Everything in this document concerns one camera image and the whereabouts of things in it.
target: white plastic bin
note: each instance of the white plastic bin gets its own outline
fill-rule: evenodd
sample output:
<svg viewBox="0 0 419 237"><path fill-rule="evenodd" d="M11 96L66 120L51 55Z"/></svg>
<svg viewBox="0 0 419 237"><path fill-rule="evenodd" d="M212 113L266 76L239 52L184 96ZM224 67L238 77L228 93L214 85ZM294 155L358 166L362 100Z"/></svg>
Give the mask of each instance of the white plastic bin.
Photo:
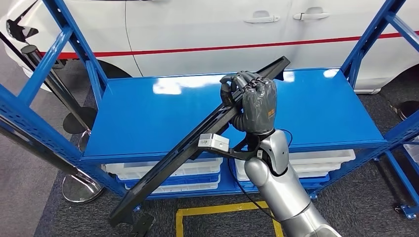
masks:
<svg viewBox="0 0 419 237"><path fill-rule="evenodd" d="M329 171L340 169L343 162L355 159L353 150L291 153L290 163L300 178L326 176ZM235 160L239 181L248 181L245 162Z"/></svg>
<svg viewBox="0 0 419 237"><path fill-rule="evenodd" d="M223 158L187 160L171 176L212 174L220 172ZM141 179L157 161L106 164L105 171L116 174L121 180Z"/></svg>
<svg viewBox="0 0 419 237"><path fill-rule="evenodd" d="M353 159L355 159L355 152L353 150L290 153L290 163L292 165L336 162L343 163Z"/></svg>
<svg viewBox="0 0 419 237"><path fill-rule="evenodd" d="M311 173L311 172L329 172L340 169L340 162L337 163L323 163L323 164L293 164L294 170L297 174Z"/></svg>
<svg viewBox="0 0 419 237"><path fill-rule="evenodd" d="M412 142L419 142L419 136L415 137ZM419 145L403 145L412 159L419 163Z"/></svg>
<svg viewBox="0 0 419 237"><path fill-rule="evenodd" d="M175 192L184 192L184 191L217 189L220 181L221 181L221 175L218 176L218 181L213 182L213 183L162 185L162 186L159 186L152 193L159 194L159 193L175 193Z"/></svg>

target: blue steel frame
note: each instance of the blue steel frame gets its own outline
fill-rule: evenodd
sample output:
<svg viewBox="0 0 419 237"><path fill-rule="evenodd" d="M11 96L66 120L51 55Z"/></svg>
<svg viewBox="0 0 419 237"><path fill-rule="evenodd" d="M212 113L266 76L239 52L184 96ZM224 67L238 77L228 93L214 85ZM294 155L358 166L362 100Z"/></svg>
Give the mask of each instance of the blue steel frame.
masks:
<svg viewBox="0 0 419 237"><path fill-rule="evenodd" d="M126 193L126 190L121 184L117 183L115 179L111 178L106 172L100 169L98 165L81 162L81 152L29 108L36 92L44 81L46 75L49 73L66 42L71 44L79 59L87 68L98 108L100 107L101 98L108 81L108 78L106 77L103 69L100 67L99 62L94 57L93 52L88 46L80 29L76 25L75 20L72 18L64 1L43 0L43 2L62 32L57 37L52 47L45 54L33 76L23 87L19 96L14 96L2 85L0 85L0 115L29 134L32 134L34 138L52 149L55 153L66 159L72 165L78 167L80 170L96 179L111 191L123 196ZM348 77L348 82L352 87L354 87L356 83L362 58L371 48L388 23L394 26L394 28L396 28L402 36L414 46L415 49L419 50L419 39L416 33L396 16L397 11L404 2L405 0L387 0L384 3L342 65L341 70L344 75ZM392 130L386 133L384 136L384 138L388 141L386 145L373 149L365 149L357 155L355 160L342 164L342 168L340 170L330 172L330 180L322 183L321 188L310 190L310 196L317 197L317 193L324 187L336 182L338 179L361 166L363 163L377 158L383 153L386 153L389 156L390 161L392 161L393 158L389 151L397 148L403 143L409 142L409 140L416 134L419 134L419 112L416 112L404 122L395 126ZM399 173L401 169L399 169L396 164L395 168ZM415 166L415 169L419 173L419 166ZM418 204L419 197L416 195L414 196L414 199ZM406 213L418 211L416 207L410 208L405 206L404 209L408 209Z"/></svg>
<svg viewBox="0 0 419 237"><path fill-rule="evenodd" d="M379 35L388 24L391 24L413 46L413 48L419 51L418 35L396 15L397 11L402 7L405 1L406 0L387 0L378 11L378 14L374 17L367 30L361 36L352 52L349 54L349 57L345 60L341 70L344 72L344 75L348 77L348 81L351 86L354 87L355 85L362 58L371 48L373 43L378 39ZM418 134L419 111L408 117L405 121L401 122L384 135L384 138L388 141L386 145L376 149L362 150L359 154L357 154L357 158L355 160L342 164L340 170L330 172L330 181L323 183L321 188L312 190L311 194L320 192L322 189L352 172L354 169L361 166L365 162L371 159L378 159L378 156L386 154L390 160L390 163L401 178L402 182L405 184L416 204L415 207L403 205L402 210L409 219L415 218L416 215L414 214L419 213L418 193L413 188L412 184L390 151L398 148L402 144L417 145L417 143L415 144L410 142L410 140ZM419 175L418 164L416 164L411 157L408 157L408 160L411 162L415 171Z"/></svg>

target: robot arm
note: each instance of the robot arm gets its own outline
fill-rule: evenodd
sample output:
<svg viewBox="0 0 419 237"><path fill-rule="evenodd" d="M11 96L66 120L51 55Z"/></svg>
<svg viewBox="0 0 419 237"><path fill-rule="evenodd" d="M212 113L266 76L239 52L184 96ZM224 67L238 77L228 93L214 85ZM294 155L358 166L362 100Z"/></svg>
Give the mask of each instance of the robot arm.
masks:
<svg viewBox="0 0 419 237"><path fill-rule="evenodd" d="M243 93L243 113L230 122L236 129L245 131L247 137L251 134L259 138L256 139L259 141L258 145L249 142L249 147L259 147L259 152L257 156L246 160L246 174L259 189L276 220L281 222L286 235L339 237L317 211L290 165L284 132L274 129L277 90L273 80L250 72L239 72L235 76L228 76L228 80L231 81L230 89L235 91L238 85ZM209 147L212 150L217 149L216 143L212 144L215 146Z"/></svg>
<svg viewBox="0 0 419 237"><path fill-rule="evenodd" d="M298 176L289 164L287 140L283 131L276 130L270 139L276 163L286 163L280 175L274 175L267 163L260 157L246 161L245 171L250 181L257 186L275 218L290 237L339 237L340 235L317 211L310 197L299 182Z"/></svg>

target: blue shelf board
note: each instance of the blue shelf board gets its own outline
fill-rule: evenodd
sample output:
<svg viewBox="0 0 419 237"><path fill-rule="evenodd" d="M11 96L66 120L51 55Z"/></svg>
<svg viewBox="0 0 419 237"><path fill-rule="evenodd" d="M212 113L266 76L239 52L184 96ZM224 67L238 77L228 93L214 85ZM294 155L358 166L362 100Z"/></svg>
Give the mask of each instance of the blue shelf board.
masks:
<svg viewBox="0 0 419 237"><path fill-rule="evenodd" d="M82 160L116 163L161 159L221 103L222 76L109 80ZM276 80L275 127L293 134L290 152L369 148L386 143L341 71L286 71L284 78ZM230 127L223 136L234 146L245 134Z"/></svg>

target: storage crate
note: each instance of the storage crate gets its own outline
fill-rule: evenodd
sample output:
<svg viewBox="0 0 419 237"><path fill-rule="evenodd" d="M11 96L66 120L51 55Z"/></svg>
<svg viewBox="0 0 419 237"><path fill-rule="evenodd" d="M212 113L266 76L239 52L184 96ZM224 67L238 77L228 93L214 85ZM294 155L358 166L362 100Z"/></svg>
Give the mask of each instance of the storage crate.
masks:
<svg viewBox="0 0 419 237"><path fill-rule="evenodd" d="M353 159L355 159L355 152L353 150L290 153L290 163L292 165L343 163Z"/></svg>
<svg viewBox="0 0 419 237"><path fill-rule="evenodd" d="M234 162L238 161L238 160L230 160L230 166L233 167L234 166ZM324 174L318 177L309 177L309 178L300 178L300 183L302 184L302 186L305 189L314 189L314 188L320 188L322 187L321 183L322 182L326 182L330 180L329 175L327 174L327 172L325 173L321 173L320 174ZM233 169L233 175L237 177L237 170ZM257 191L257 187L251 182L249 181L249 179L247 179L246 181L239 181L240 186L242 186L242 188L245 191ZM237 183L234 184L234 186L236 187L237 190L241 190L240 187L237 185Z"/></svg>
<svg viewBox="0 0 419 237"><path fill-rule="evenodd" d="M171 176L214 174L220 172L223 158L187 160ZM106 164L106 172L116 174L121 180L141 179L158 161Z"/></svg>
<svg viewBox="0 0 419 237"><path fill-rule="evenodd" d="M184 192L184 191L198 191L198 190L210 190L218 188L218 184L221 181L221 175L218 174L216 181L208 183L190 183L190 184L177 184L177 185L160 185L153 194L159 193L175 193L175 192ZM125 184L125 188L129 190L132 188L138 180L120 180Z"/></svg>
<svg viewBox="0 0 419 237"><path fill-rule="evenodd" d="M412 142L419 142L419 136L415 137ZM412 159L419 163L419 145L403 145L406 149L406 151L409 153L409 155L412 157Z"/></svg>
<svg viewBox="0 0 419 237"><path fill-rule="evenodd" d="M353 150L291 153L290 163L300 178L325 176L329 171L340 169L340 164L355 159ZM235 160L237 179L248 181L245 161Z"/></svg>
<svg viewBox="0 0 419 237"><path fill-rule="evenodd" d="M181 184L198 184L198 183L214 183L218 181L220 173L215 174L199 174L199 175L184 175L184 176L173 176L168 177L163 183L166 185L181 185ZM122 180L117 177L118 183L123 183L129 187L134 186L139 179Z"/></svg>

